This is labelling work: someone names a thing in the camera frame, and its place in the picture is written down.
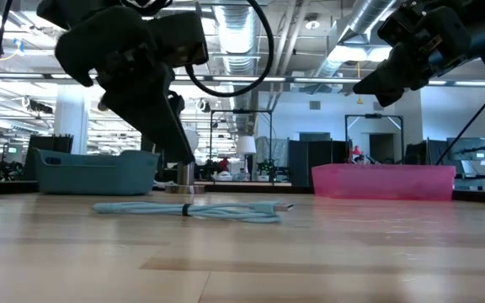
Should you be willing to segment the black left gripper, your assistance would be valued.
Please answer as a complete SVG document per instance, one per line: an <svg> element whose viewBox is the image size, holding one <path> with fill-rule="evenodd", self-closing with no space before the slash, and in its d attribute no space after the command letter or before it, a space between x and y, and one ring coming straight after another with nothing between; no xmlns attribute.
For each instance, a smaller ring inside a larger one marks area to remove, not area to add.
<svg viewBox="0 0 485 303"><path fill-rule="evenodd" d="M195 157L168 95L173 68L158 20L171 0L42 0L37 15L65 30L55 47L62 69L178 161Z"/></svg>

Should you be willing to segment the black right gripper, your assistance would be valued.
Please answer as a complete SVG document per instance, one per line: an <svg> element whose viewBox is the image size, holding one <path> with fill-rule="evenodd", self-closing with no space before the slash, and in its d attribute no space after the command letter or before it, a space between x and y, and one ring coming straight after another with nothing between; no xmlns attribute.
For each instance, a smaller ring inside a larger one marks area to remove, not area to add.
<svg viewBox="0 0 485 303"><path fill-rule="evenodd" d="M354 85L355 93L374 95L387 107L407 89L418 90L466 60L472 38L461 8L432 6L435 2L406 0L385 19L377 34L392 50Z"/></svg>

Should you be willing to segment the black monitor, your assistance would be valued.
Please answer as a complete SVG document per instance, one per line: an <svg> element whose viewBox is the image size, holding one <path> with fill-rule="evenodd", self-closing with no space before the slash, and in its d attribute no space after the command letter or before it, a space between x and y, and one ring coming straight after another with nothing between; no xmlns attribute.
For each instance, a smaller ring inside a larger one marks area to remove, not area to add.
<svg viewBox="0 0 485 303"><path fill-rule="evenodd" d="M157 144L153 143L145 136L141 136L141 151L150 152L158 155L157 172L155 175L155 180L158 182L168 182L172 178L169 172L166 171L165 161L164 161L164 150Z"/></svg>

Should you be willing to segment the white square pillar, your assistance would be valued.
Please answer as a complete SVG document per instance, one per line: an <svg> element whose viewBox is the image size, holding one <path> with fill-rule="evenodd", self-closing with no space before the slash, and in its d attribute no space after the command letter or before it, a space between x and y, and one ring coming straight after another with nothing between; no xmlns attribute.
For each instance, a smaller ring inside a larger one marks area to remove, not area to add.
<svg viewBox="0 0 485 303"><path fill-rule="evenodd" d="M89 105L82 86L57 86L54 134L73 138L71 154L87 153Z"/></svg>

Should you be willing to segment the teal plastic bin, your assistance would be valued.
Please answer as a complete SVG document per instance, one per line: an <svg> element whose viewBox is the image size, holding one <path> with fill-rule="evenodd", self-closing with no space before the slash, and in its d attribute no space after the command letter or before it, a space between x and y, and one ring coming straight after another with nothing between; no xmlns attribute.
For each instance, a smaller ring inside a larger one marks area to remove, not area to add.
<svg viewBox="0 0 485 303"><path fill-rule="evenodd" d="M153 188L159 161L157 154L133 150L107 156L35 148L33 154L43 194L144 195Z"/></svg>

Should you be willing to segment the white shade table lamp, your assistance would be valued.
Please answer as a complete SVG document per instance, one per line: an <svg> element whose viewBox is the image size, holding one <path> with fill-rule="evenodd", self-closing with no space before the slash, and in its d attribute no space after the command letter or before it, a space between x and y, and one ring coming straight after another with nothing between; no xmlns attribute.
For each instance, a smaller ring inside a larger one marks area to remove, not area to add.
<svg viewBox="0 0 485 303"><path fill-rule="evenodd" d="M245 180L251 180L249 157L257 152L255 138L253 136L239 136L237 139L236 153L243 158Z"/></svg>

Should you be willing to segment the dark curtain panel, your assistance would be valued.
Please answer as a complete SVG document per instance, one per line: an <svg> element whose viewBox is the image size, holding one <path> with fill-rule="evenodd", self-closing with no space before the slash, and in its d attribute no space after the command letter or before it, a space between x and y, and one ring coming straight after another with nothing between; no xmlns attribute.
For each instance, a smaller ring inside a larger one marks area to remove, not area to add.
<svg viewBox="0 0 485 303"><path fill-rule="evenodd" d="M435 165L446 148L446 141L425 140L408 144L403 160L410 165Z"/></svg>

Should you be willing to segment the grey monitor screen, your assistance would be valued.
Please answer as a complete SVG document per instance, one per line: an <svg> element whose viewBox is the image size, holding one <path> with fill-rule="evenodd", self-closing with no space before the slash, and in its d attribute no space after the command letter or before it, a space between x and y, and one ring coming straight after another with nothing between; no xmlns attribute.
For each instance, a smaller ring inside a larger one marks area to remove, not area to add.
<svg viewBox="0 0 485 303"><path fill-rule="evenodd" d="M448 138L447 144L450 150L447 157L451 161L482 161L485 160L485 138L466 137L460 138L453 144L454 138Z"/></svg>

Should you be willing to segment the black background robot arms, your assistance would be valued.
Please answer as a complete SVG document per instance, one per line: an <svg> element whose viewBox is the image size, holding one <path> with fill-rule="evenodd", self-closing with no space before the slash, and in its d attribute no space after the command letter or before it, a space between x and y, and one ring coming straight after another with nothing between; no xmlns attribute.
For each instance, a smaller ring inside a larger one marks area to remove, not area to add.
<svg viewBox="0 0 485 303"><path fill-rule="evenodd" d="M253 157L214 157L203 165L195 166L195 177L202 181L217 182L268 182L275 169L273 162L254 162Z"/></svg>

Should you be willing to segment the pink plastic bin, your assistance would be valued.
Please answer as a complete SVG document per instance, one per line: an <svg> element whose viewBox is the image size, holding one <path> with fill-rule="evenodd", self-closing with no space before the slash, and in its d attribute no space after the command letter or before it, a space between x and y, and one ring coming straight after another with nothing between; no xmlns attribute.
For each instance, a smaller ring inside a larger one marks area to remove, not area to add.
<svg viewBox="0 0 485 303"><path fill-rule="evenodd" d="M455 177L453 166L327 164L312 168L314 194L333 199L448 201Z"/></svg>

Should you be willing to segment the black background desk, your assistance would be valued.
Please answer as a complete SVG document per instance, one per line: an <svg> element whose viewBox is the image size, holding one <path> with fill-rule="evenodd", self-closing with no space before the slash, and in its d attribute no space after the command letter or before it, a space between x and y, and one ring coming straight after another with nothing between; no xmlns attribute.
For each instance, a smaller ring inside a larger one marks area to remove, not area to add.
<svg viewBox="0 0 485 303"><path fill-rule="evenodd" d="M36 181L1 181L0 194L27 194L39 191Z"/></svg>

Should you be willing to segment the black metal frame stand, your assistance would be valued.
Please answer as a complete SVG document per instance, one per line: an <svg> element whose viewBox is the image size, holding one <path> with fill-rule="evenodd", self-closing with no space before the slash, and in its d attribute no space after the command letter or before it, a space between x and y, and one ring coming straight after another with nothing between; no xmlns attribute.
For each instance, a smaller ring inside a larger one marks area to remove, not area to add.
<svg viewBox="0 0 485 303"><path fill-rule="evenodd" d="M209 148L209 158L212 158L212 131L213 125L219 120L225 120L227 124L233 122L237 127L237 139L239 136L253 136L254 133L250 134L249 127L256 127L258 118L261 114L268 115L269 118L269 159L272 156L272 111L264 109L213 109L210 115L210 148Z"/></svg>
<svg viewBox="0 0 485 303"><path fill-rule="evenodd" d="M345 142L350 153L359 146L365 163L404 164L404 124L401 115L347 114L344 116Z"/></svg>

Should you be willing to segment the silver ventilation duct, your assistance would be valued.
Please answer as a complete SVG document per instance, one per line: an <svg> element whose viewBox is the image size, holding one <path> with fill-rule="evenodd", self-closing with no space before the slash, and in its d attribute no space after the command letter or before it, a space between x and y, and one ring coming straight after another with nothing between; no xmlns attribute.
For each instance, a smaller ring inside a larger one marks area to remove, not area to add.
<svg viewBox="0 0 485 303"><path fill-rule="evenodd" d="M251 57L258 49L256 35L261 30L258 15L251 6L226 5L213 7L218 22L218 35L224 57L224 70L229 76L257 74L258 59ZM253 109L252 93L233 98L233 109ZM255 114L234 114L234 127L238 135L253 136Z"/></svg>
<svg viewBox="0 0 485 303"><path fill-rule="evenodd" d="M335 20L327 36L327 54L314 77L332 77L346 61L366 61L371 31L397 0L356 0L347 16Z"/></svg>

